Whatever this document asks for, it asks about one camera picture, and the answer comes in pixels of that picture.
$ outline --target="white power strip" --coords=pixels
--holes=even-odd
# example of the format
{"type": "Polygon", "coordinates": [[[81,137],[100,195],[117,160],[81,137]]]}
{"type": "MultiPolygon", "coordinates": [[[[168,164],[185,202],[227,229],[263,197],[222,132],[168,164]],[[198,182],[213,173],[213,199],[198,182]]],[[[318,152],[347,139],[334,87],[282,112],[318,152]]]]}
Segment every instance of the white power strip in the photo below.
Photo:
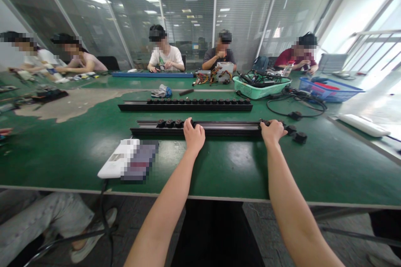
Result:
{"type": "Polygon", "coordinates": [[[391,134],[388,130],[384,129],[383,127],[374,124],[373,122],[369,122],[366,119],[363,119],[361,117],[352,115],[352,114],[347,114],[347,115],[340,115],[338,117],[342,122],[345,122],[361,131],[364,133],[373,136],[375,138],[382,137],[382,136],[388,136],[391,134]]]}

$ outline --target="green workbench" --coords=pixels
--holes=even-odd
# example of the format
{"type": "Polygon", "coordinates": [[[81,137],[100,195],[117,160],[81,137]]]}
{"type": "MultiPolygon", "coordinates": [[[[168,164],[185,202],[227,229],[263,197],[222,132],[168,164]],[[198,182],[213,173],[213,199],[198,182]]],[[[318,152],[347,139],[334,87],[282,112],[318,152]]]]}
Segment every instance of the green workbench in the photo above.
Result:
{"type": "MultiPolygon", "coordinates": [[[[298,87],[299,76],[293,85],[298,87]]],[[[311,205],[362,208],[401,208],[401,167],[387,156],[374,151],[367,143],[349,134],[327,115],[335,114],[343,105],[328,104],[329,112],[318,118],[294,121],[280,117],[266,108],[266,100],[253,101],[251,112],[120,112],[123,100],[146,100],[150,90],[165,84],[177,90],[192,88],[194,80],[151,78],[99,78],[80,89],[133,89],[122,97],[98,103],[84,115],[62,123],[54,119],[16,116],[7,112],[0,116],[0,127],[14,127],[15,135],[0,153],[0,187],[34,188],[50,191],[99,193],[102,180],[96,175],[115,150],[119,141],[130,137],[136,120],[185,119],[195,121],[258,121],[283,119],[308,135],[305,145],[288,136],[280,144],[291,172],[306,201],[311,205]]],[[[234,98],[234,84],[212,87],[196,86],[190,98],[234,98]]],[[[349,100],[354,103],[355,96],[349,100]]],[[[307,109],[294,101],[274,103],[283,112],[307,109]]],[[[155,196],[160,193],[185,151],[185,140],[160,140],[156,162],[143,184],[109,182],[109,193],[155,196]]],[[[193,170],[190,197],[268,201],[266,149],[257,138],[206,138],[193,170]]]]}

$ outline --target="red shirt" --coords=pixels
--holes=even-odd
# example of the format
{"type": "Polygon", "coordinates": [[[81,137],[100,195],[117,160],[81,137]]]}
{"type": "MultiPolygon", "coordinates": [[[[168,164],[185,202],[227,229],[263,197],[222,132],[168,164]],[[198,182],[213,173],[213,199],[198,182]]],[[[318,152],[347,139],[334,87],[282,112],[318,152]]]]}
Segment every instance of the red shirt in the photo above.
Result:
{"type": "MultiPolygon", "coordinates": [[[[294,60],[295,64],[299,64],[302,60],[310,60],[310,66],[312,67],[313,65],[317,65],[315,62],[313,55],[311,53],[305,53],[304,56],[294,56],[293,49],[289,48],[281,52],[280,56],[276,59],[276,62],[274,63],[275,66],[280,66],[280,65],[288,65],[288,62],[290,60],[294,60]]],[[[294,71],[299,71],[301,70],[303,66],[299,67],[298,69],[294,69],[294,71]]]]}

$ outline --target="gray t-shirt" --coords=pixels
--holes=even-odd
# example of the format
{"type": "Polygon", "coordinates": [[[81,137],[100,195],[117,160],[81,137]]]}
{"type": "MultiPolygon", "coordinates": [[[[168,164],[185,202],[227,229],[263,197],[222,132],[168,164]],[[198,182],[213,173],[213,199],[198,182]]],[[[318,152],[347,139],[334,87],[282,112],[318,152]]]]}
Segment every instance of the gray t-shirt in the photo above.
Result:
{"type": "MultiPolygon", "coordinates": [[[[215,48],[211,48],[209,50],[206,51],[205,56],[203,57],[203,62],[206,63],[207,61],[209,61],[210,59],[212,59],[215,55],[216,55],[216,47],[215,48]]],[[[210,70],[213,70],[216,66],[217,63],[221,63],[221,62],[230,62],[233,63],[234,65],[236,65],[237,63],[235,62],[234,59],[234,54],[231,51],[231,49],[227,49],[227,55],[224,58],[218,58],[212,68],[210,68],[210,70]]]]}

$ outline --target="green plastic basket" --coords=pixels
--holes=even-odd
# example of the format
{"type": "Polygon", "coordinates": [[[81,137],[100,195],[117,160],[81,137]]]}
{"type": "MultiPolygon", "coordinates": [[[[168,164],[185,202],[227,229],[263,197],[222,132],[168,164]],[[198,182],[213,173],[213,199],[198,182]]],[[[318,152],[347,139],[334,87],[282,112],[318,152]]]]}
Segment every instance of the green plastic basket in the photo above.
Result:
{"type": "Polygon", "coordinates": [[[249,84],[243,83],[238,78],[238,76],[233,77],[234,89],[236,91],[240,90],[242,94],[250,99],[259,99],[270,94],[280,93],[287,84],[291,83],[291,79],[283,78],[282,80],[285,81],[283,83],[266,88],[255,88],[249,84]]]}

